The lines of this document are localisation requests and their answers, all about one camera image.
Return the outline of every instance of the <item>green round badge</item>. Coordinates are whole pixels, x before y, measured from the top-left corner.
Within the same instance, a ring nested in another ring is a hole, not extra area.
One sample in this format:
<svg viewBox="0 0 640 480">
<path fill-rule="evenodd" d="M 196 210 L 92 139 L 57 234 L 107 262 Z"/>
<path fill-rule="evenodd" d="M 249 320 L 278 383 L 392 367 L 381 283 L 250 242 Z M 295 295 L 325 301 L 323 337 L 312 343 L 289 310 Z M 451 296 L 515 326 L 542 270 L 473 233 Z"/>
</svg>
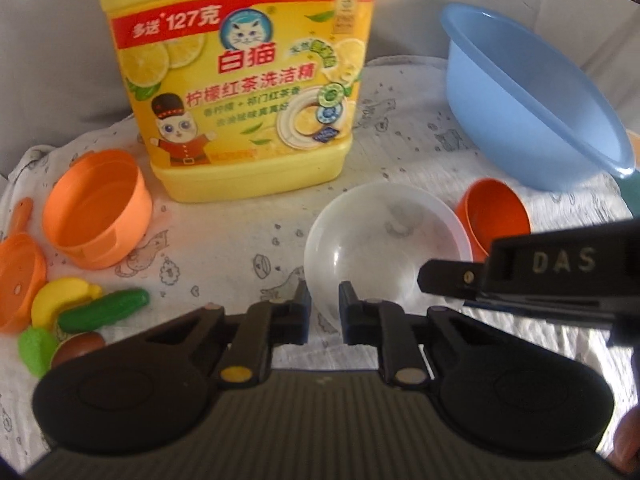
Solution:
<svg viewBox="0 0 640 480">
<path fill-rule="evenodd" d="M 333 108 L 344 99 L 344 86 L 340 83 L 329 83 L 318 92 L 318 102 L 324 108 Z"/>
</svg>

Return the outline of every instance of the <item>blue plastic tub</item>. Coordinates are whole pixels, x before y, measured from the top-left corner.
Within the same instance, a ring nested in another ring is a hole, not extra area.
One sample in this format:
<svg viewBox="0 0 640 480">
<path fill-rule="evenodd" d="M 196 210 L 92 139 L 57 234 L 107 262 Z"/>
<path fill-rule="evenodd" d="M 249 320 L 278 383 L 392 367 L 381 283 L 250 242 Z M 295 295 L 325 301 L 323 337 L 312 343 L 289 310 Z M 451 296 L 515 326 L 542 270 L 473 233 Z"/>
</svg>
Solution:
<svg viewBox="0 0 640 480">
<path fill-rule="evenodd" d="M 496 12 L 450 4 L 447 97 L 469 137 L 496 166 L 536 189 L 564 191 L 601 171 L 634 172 L 615 111 L 560 51 Z"/>
</svg>

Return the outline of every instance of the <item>yellow banana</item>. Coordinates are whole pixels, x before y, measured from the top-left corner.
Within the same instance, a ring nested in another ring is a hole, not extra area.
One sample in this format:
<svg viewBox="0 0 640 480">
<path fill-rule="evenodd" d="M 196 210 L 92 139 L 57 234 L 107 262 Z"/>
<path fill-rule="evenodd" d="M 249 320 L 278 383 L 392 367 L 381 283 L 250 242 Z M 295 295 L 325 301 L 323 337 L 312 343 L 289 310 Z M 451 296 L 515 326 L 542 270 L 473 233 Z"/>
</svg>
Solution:
<svg viewBox="0 0 640 480">
<path fill-rule="evenodd" d="M 81 278 L 59 278 L 47 283 L 31 305 L 34 328 L 52 330 L 60 313 L 102 297 L 102 288 Z"/>
</svg>

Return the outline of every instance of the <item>blue round badge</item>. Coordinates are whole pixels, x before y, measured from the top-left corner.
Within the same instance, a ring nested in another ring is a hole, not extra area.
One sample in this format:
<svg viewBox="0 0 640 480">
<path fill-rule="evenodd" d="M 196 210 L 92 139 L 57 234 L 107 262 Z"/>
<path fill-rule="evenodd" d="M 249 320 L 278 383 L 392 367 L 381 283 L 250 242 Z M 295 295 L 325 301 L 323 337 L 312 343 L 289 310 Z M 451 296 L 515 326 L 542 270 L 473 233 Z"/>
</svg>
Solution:
<svg viewBox="0 0 640 480">
<path fill-rule="evenodd" d="M 232 12 L 222 22 L 220 41 L 227 50 L 251 50 L 273 37 L 273 25 L 266 14 L 255 9 Z"/>
<path fill-rule="evenodd" d="M 342 115 L 342 105 L 338 103 L 331 108 L 324 108 L 319 106 L 318 110 L 316 110 L 316 119 L 318 119 L 319 123 L 322 124 L 331 124 L 335 123 L 340 116 Z"/>
</svg>

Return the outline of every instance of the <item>ribbed gray surface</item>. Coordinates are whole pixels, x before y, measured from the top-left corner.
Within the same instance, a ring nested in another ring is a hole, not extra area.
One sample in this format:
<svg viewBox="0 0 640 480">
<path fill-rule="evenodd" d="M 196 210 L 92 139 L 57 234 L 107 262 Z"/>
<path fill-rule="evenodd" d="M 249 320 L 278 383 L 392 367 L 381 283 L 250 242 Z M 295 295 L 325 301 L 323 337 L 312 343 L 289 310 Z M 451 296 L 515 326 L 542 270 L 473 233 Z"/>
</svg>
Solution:
<svg viewBox="0 0 640 480">
<path fill-rule="evenodd" d="M 168 412 L 158 416 L 171 416 Z M 57 450 L 34 480 L 587 480 L 620 478 L 594 454 L 521 462 L 466 443 L 424 395 L 376 372 L 274 371 L 222 396 L 196 430 L 126 458 Z"/>
</svg>

